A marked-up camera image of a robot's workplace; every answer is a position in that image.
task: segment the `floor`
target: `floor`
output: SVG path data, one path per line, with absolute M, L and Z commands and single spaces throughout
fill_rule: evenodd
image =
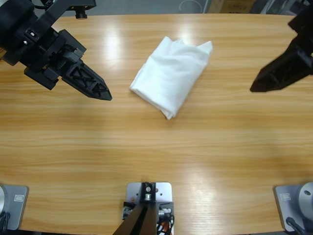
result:
M 40 0 L 33 0 L 41 5 Z M 129 14 L 179 14 L 202 13 L 206 0 L 97 0 L 97 7 L 89 10 L 88 15 L 129 15 Z M 36 10 L 36 15 L 43 13 Z M 64 16 L 73 16 L 66 12 Z

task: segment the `cable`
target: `cable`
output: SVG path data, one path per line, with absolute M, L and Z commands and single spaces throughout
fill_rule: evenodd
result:
M 203 7 L 202 7 L 201 4 L 198 3 L 196 0 L 184 0 L 184 1 L 182 1 L 182 2 L 179 4 L 179 7 L 178 7 L 179 11 L 181 11 L 182 5 L 183 5 L 185 2 L 187 2 L 187 1 L 193 1 L 193 2 L 195 2 L 196 4 L 198 4 L 199 7 L 200 7 L 200 13 L 203 12 Z

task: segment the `white cloth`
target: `white cloth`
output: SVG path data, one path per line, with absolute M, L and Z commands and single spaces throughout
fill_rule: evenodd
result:
M 206 67 L 212 49 L 211 41 L 193 46 L 165 37 L 142 66 L 130 89 L 171 119 Z

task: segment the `black metal bar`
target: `black metal bar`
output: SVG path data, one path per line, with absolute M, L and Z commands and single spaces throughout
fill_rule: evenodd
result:
M 148 204 L 148 210 L 142 223 L 139 235 L 155 235 L 157 233 L 157 204 Z
M 145 205 L 138 204 L 113 235 L 134 235 L 133 229 L 144 210 L 146 210 Z

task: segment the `white mounting plate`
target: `white mounting plate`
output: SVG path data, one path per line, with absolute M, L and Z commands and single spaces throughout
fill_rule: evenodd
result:
M 168 182 L 156 182 L 156 202 L 173 202 L 172 185 Z M 127 185 L 126 202 L 138 204 L 140 200 L 141 182 Z

